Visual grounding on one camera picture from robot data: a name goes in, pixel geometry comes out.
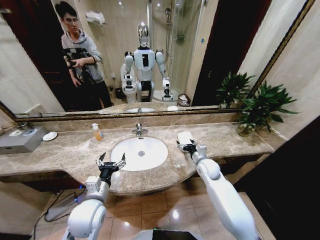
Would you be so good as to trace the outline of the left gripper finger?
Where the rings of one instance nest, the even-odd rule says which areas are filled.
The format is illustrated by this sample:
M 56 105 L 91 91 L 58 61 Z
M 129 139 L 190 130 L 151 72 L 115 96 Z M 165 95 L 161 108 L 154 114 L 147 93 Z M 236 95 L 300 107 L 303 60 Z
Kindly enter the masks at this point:
M 119 169 L 122 169 L 126 165 L 126 157 L 125 153 L 122 155 L 122 158 L 120 161 L 118 161 L 115 166 L 118 167 Z
M 104 152 L 96 161 L 95 163 L 97 164 L 98 167 L 104 166 L 104 158 L 105 158 L 106 152 Z

